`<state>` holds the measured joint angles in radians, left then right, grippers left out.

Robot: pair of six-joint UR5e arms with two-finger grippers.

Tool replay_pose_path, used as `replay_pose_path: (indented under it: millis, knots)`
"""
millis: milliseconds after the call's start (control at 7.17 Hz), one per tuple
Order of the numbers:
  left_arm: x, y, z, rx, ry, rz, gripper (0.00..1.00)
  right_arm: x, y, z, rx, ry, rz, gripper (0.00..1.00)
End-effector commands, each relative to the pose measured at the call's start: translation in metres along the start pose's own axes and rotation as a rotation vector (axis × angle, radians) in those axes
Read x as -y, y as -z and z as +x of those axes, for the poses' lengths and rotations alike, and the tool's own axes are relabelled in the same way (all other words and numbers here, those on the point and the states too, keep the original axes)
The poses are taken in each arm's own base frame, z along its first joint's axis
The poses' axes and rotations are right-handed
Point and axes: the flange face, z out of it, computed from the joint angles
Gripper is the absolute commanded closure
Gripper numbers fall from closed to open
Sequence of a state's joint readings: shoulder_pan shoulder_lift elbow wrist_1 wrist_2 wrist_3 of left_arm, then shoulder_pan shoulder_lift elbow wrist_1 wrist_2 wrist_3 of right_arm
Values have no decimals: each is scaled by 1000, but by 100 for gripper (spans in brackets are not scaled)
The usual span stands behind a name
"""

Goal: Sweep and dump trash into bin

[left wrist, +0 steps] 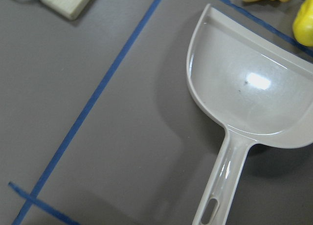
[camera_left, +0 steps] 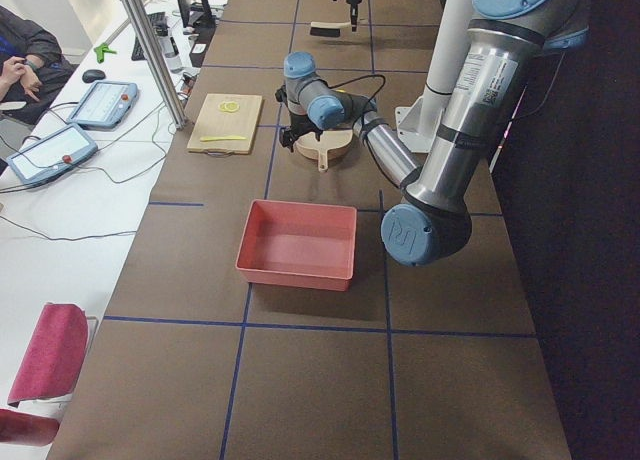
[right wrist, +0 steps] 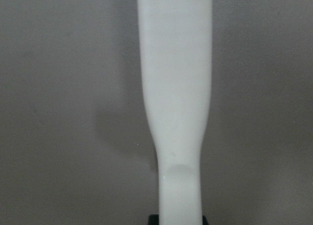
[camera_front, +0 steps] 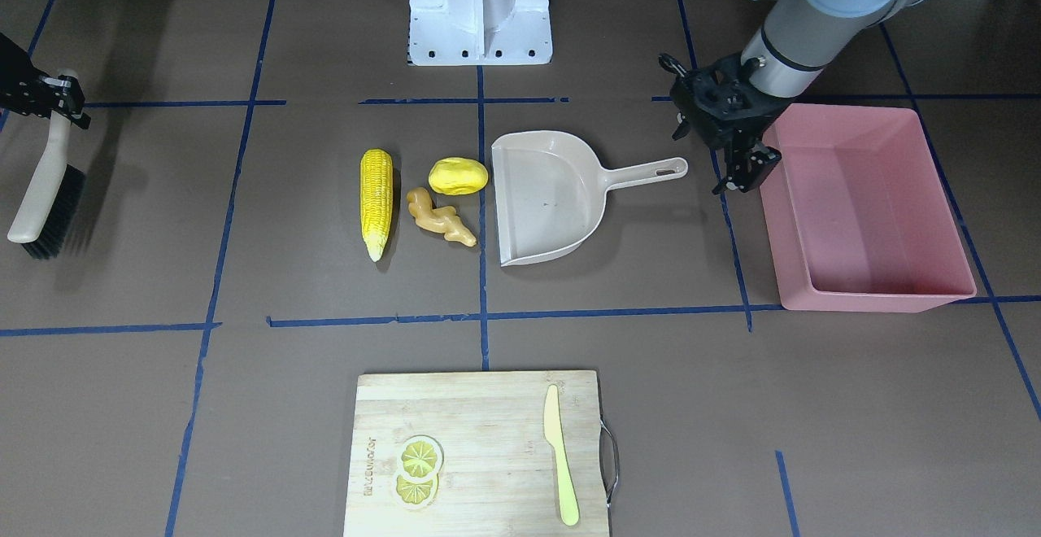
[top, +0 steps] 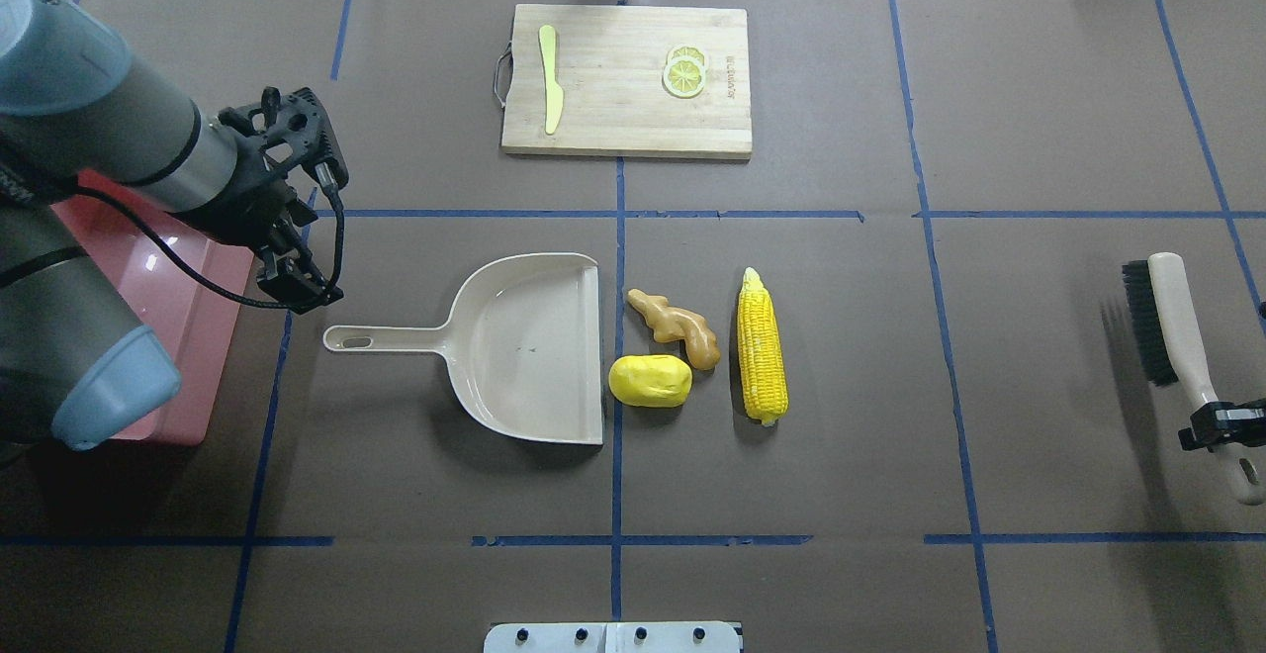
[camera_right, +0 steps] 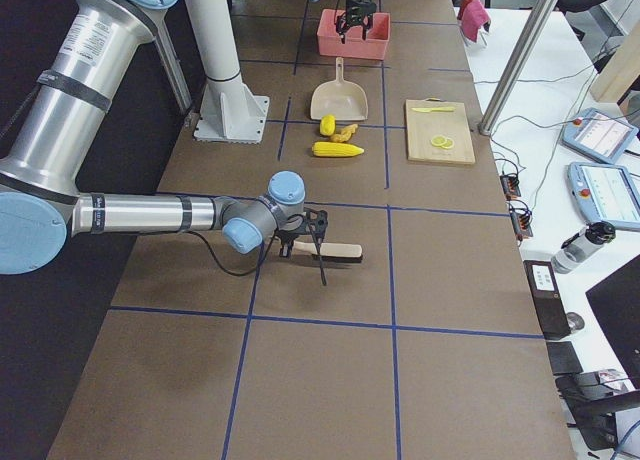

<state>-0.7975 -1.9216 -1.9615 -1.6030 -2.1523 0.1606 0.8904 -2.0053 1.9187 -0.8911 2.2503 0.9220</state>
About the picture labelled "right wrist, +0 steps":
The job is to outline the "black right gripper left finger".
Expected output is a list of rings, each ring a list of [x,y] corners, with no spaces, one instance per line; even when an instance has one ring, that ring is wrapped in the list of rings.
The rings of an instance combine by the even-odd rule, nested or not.
[[[151,214],[148,216],[148,225],[159,225],[159,215]]]

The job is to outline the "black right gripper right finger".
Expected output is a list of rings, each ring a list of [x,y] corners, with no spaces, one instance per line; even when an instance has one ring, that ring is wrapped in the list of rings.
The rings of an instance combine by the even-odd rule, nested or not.
[[[202,225],[209,225],[209,222],[204,215],[202,216]]]

